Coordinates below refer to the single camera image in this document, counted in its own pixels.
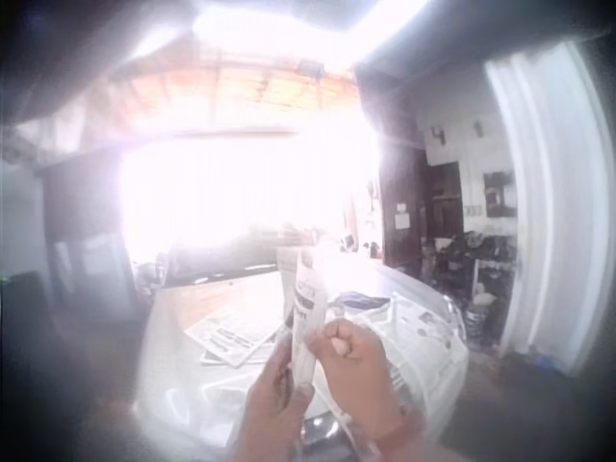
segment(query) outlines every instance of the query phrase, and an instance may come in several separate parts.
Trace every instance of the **wrist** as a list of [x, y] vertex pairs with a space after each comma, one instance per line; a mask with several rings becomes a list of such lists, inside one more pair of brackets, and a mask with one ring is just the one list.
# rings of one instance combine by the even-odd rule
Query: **wrist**
[[396, 397], [381, 403], [376, 418], [364, 425], [367, 436], [375, 441], [404, 425], [404, 415]]

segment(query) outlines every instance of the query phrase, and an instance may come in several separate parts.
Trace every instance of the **dark doorway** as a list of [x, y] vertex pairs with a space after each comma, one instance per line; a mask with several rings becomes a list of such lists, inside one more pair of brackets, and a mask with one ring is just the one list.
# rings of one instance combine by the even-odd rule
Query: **dark doorway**
[[464, 233], [460, 168], [457, 162], [429, 167], [434, 214], [434, 237], [452, 238]]

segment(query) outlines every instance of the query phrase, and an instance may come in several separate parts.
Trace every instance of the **ceiling light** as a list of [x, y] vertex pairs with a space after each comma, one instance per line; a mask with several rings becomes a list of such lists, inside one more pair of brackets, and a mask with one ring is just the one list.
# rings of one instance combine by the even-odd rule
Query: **ceiling light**
[[179, 30], [171, 26], [157, 26], [141, 41], [133, 58], [142, 58], [170, 43], [179, 35]]
[[213, 6], [193, 31], [208, 45], [235, 53], [314, 60], [349, 68], [399, 32], [428, 0], [380, 0], [350, 31], [314, 28], [286, 14]]

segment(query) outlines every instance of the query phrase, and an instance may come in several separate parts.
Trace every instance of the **wooden ceiling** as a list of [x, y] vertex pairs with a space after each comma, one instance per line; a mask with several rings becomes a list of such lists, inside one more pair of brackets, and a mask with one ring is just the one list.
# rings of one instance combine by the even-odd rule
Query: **wooden ceiling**
[[359, 105], [349, 72], [225, 53], [192, 35], [126, 64], [104, 82], [104, 117], [135, 134], [228, 128], [296, 128], [320, 111]]

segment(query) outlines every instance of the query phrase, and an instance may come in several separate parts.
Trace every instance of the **white wall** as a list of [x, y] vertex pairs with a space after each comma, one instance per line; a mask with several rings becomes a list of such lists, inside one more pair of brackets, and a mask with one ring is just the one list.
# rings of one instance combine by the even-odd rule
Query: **white wall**
[[[414, 86], [412, 93], [428, 163], [459, 164], [464, 230], [515, 235], [515, 218], [486, 217], [483, 174], [512, 170], [513, 166], [499, 108], [483, 68], [473, 66], [431, 76]], [[475, 131], [476, 121], [482, 126], [483, 138]], [[445, 145], [432, 136], [432, 127], [445, 131]]]
[[0, 272], [38, 271], [49, 294], [42, 182], [28, 168], [1, 162]]

